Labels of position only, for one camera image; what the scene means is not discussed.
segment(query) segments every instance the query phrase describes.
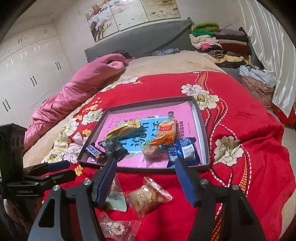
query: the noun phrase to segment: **orange snack package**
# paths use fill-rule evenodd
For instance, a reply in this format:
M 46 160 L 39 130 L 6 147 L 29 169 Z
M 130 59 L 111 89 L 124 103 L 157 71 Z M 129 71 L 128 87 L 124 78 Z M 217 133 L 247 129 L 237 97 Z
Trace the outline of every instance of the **orange snack package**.
M 176 135 L 177 121 L 164 120 L 158 124 L 157 134 L 154 140 L 150 142 L 151 146 L 170 145 L 173 144 Z

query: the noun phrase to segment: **stack of folded clothes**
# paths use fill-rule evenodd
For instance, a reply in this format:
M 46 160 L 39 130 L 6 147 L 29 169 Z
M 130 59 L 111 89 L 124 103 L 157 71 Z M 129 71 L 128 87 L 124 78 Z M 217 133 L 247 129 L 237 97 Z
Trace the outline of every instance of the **stack of folded clothes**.
M 191 27 L 191 44 L 220 67 L 239 68 L 251 62 L 249 38 L 243 31 L 219 29 L 215 22 Z

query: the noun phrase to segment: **gold wrapper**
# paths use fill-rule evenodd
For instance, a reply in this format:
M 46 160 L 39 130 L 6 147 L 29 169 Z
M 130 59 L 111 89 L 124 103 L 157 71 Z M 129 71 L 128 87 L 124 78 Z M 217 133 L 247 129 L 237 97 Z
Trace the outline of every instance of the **gold wrapper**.
M 140 127 L 141 127 L 141 125 L 140 125 L 139 119 L 123 122 L 119 126 L 115 127 L 113 130 L 109 131 L 105 135 L 105 139 L 108 140 L 113 136 L 121 138 L 127 134 L 130 134 L 132 131 L 134 131 Z

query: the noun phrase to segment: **pink paper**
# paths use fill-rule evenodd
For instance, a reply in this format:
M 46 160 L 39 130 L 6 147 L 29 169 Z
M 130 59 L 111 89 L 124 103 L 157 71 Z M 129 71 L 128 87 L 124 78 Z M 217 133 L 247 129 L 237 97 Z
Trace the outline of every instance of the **pink paper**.
M 173 111 L 174 117 L 177 120 L 177 138 L 182 137 L 195 137 L 196 143 L 195 147 L 198 155 L 200 156 L 200 149 L 198 143 L 198 136 L 195 127 L 195 122 L 193 119 L 192 110 L 188 102 L 182 104 L 155 108 L 149 110 L 134 111 L 121 114 L 109 114 L 105 120 L 105 123 L 102 127 L 102 130 L 97 138 L 95 145 L 100 148 L 102 151 L 104 149 L 98 145 L 98 142 L 103 141 L 105 135 L 115 128 L 119 123 L 130 120 L 130 119 L 145 119 L 149 116 L 159 116 L 165 117 L 168 116 L 168 112 Z M 91 163 L 92 158 L 89 157 L 87 162 Z M 137 168 L 166 168 L 168 165 L 168 156 L 164 156 L 162 159 L 153 162 L 150 165 L 147 165 L 146 161 L 143 162 L 142 153 L 131 153 L 127 155 L 123 160 L 117 163 L 118 167 L 137 167 Z

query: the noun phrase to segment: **ceiling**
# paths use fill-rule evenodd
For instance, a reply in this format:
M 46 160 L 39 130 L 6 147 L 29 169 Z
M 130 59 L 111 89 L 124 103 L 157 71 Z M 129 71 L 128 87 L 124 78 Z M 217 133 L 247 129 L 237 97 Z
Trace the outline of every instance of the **ceiling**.
M 4 40 L 22 31 L 58 19 L 77 0 L 37 0 L 13 24 Z

